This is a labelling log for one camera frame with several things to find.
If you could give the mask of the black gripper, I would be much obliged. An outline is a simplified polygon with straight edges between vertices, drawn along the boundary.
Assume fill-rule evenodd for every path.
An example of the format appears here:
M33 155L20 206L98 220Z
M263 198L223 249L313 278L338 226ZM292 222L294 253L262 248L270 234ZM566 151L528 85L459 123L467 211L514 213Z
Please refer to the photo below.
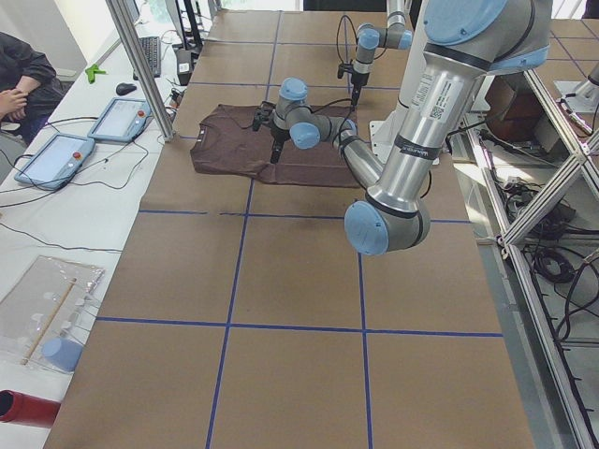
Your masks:
M368 74L354 71L352 74L351 82L353 86L351 93L351 108L355 109L358 105L360 90L368 82Z
M270 163L277 164L280 160L283 146L289 140L289 131L278 125L273 125L271 135L273 137L273 146L271 148Z

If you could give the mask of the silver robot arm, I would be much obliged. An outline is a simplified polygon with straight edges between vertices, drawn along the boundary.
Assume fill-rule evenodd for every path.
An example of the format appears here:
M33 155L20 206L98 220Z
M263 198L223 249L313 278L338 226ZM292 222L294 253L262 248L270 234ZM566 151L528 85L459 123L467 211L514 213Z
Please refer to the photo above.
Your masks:
M475 87L487 75L519 73L548 56L549 1L430 1L419 12L416 31L425 39L425 61L405 118L386 161L358 136L353 122L314 113L308 89L286 79L271 112L257 114L279 155L292 141L300 149L329 142L340 153L363 200L344 216L352 246L367 255L408 249L426 238L430 216L420 188L446 137L472 105Z
M363 23L358 27L356 57L351 63L352 107L358 104L362 88L367 84L377 49L406 50L411 47L413 33L406 28L406 2L387 1L387 26Z

